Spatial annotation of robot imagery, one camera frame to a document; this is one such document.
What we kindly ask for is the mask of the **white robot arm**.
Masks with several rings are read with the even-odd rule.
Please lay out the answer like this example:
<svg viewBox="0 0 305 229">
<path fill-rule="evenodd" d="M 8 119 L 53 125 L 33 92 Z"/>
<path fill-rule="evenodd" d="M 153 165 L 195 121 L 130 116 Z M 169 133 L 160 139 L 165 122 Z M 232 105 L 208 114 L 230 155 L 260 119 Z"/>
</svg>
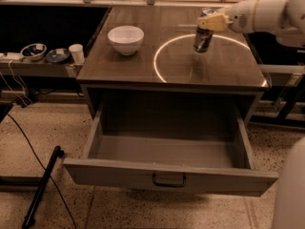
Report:
<svg viewBox="0 0 305 229">
<path fill-rule="evenodd" d="M 193 24 L 180 28 L 200 29 L 207 38 L 216 31 L 251 34 L 267 32 L 280 45 L 305 45 L 305 0 L 243 0 L 229 7 L 204 8 Z"/>
</svg>

